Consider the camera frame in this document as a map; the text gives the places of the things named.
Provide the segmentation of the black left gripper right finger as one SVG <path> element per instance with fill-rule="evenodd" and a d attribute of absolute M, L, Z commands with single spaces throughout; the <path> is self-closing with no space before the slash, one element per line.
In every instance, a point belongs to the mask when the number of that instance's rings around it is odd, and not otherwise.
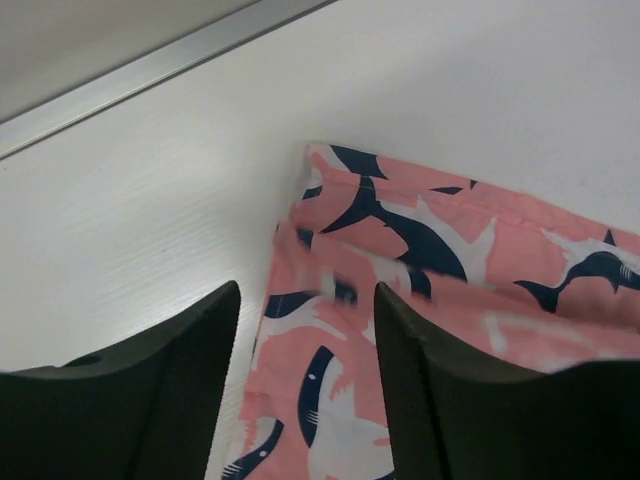
<path fill-rule="evenodd" d="M 374 295 L 376 349 L 399 479 L 635 479 L 639 364 L 544 374 L 499 360 Z"/>

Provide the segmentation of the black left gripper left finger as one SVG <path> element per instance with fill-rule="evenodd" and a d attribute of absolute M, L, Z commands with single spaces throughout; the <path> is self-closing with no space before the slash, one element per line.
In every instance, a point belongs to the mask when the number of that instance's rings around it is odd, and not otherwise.
<path fill-rule="evenodd" d="M 203 478 L 239 310 L 227 282 L 65 365 L 3 373 L 2 477 Z"/>

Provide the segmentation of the pink shark print shorts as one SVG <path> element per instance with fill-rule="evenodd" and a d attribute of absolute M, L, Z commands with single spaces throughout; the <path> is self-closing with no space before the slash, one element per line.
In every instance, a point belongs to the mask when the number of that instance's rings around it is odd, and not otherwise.
<path fill-rule="evenodd" d="M 534 197 L 310 144 L 279 224 L 226 479 L 391 479 L 374 333 L 387 284 L 502 360 L 639 353 L 639 238 Z"/>

